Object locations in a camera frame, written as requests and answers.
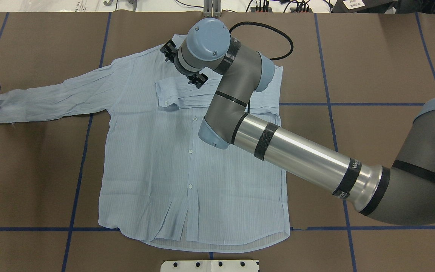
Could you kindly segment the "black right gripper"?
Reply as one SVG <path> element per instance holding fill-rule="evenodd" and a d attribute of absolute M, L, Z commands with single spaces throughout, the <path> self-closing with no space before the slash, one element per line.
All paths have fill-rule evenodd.
<path fill-rule="evenodd" d="M 164 54 L 166 62 L 170 61 L 180 74 L 186 76 L 188 84 L 195 85 L 196 88 L 202 88 L 207 82 L 208 77 L 201 73 L 202 68 L 191 66 L 185 59 L 181 48 L 176 48 L 173 40 L 165 43 L 159 51 Z"/>

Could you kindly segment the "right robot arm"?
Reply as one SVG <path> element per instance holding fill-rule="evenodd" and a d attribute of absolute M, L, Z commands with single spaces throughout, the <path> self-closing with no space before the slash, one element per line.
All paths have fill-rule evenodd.
<path fill-rule="evenodd" d="M 196 88 L 208 80 L 202 69 L 222 75 L 199 129 L 205 143 L 219 149 L 235 145 L 347 200 L 374 220 L 435 223 L 435 98 L 414 119 L 392 166 L 369 166 L 246 112 L 252 93 L 270 84 L 275 65 L 231 36 L 222 21 L 202 19 L 181 45 L 169 40 L 160 52 Z"/>

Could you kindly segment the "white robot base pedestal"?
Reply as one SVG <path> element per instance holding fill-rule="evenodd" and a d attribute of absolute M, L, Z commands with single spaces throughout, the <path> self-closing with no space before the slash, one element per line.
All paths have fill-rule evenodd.
<path fill-rule="evenodd" d="M 161 272 L 260 272 L 257 260 L 174 260 L 165 261 Z"/>

